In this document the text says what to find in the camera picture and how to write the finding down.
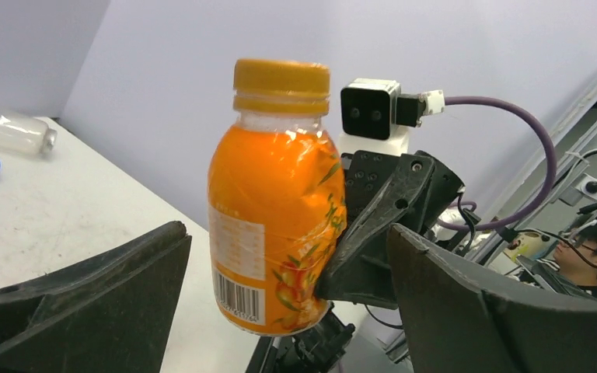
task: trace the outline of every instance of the man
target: man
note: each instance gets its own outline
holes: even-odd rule
[[[583,228],[576,234],[576,237],[570,237],[568,242],[577,248],[580,255],[574,251],[571,245],[559,242],[553,251],[553,260],[540,259],[538,261],[551,267],[580,289],[597,298],[597,222]],[[534,284],[532,277],[525,271],[513,277],[521,282]]]

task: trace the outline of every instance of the white connector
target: white connector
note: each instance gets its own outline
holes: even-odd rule
[[[440,114],[445,110],[445,95],[442,90],[423,92],[418,97],[426,104],[422,115]]]

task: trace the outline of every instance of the eyeglasses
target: eyeglasses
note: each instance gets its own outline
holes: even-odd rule
[[[560,233],[560,241],[564,241],[564,243],[568,244],[573,249],[587,249],[593,253],[596,252],[596,249],[585,245],[586,239],[584,237],[576,236],[573,239],[570,238],[570,233]]]

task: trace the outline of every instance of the yellow bottle cap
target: yellow bottle cap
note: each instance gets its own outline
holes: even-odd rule
[[[243,58],[236,62],[235,110],[328,113],[330,70],[322,64]]]

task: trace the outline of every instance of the barcode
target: barcode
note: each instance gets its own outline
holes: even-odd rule
[[[214,290],[221,307],[239,319],[264,325],[264,289],[237,284],[217,270],[214,272]]]

